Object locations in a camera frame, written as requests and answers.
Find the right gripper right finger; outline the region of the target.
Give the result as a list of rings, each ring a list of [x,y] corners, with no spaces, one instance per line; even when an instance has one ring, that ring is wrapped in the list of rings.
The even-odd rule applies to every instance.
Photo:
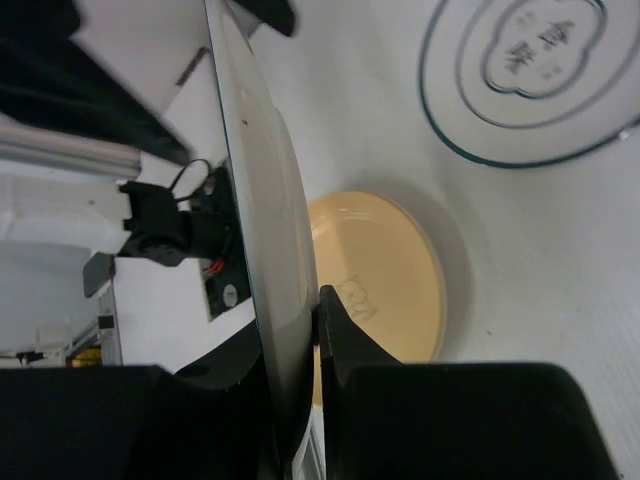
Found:
[[[615,479],[587,399],[536,362],[404,364],[349,317],[318,306],[331,479]]]

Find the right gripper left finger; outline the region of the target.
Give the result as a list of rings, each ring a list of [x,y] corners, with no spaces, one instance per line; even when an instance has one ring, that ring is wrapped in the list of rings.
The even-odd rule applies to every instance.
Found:
[[[248,325],[170,373],[157,365],[5,369],[5,479],[254,479],[266,423]]]

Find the cream plate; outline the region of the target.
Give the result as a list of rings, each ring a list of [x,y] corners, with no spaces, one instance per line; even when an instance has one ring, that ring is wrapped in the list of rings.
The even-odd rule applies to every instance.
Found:
[[[410,188],[389,190],[388,194],[417,222],[436,256],[446,297],[438,359],[455,361],[461,357],[473,300],[472,268],[461,230],[453,215],[432,196]]]

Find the tan rimmed patterned plate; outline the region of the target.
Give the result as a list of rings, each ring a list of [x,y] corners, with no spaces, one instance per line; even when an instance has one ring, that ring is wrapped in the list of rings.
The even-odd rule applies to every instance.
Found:
[[[441,348],[446,289],[430,240],[391,200],[362,191],[309,205],[318,283],[335,288],[349,317],[403,363]]]

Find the green rimmed lettered plate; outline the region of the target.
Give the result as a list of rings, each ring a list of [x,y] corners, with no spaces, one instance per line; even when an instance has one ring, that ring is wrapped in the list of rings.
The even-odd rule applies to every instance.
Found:
[[[290,479],[313,390],[318,284],[307,203],[289,130],[245,34],[225,2],[205,11],[278,462]]]

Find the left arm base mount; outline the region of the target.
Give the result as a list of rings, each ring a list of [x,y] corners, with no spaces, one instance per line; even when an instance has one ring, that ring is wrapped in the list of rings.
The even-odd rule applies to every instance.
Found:
[[[174,189],[184,174],[180,170],[168,187],[132,181],[119,187],[131,216],[123,221],[129,238],[118,255],[165,267],[197,260],[215,319],[251,294],[232,181],[225,165],[208,166],[204,180],[177,197]]]

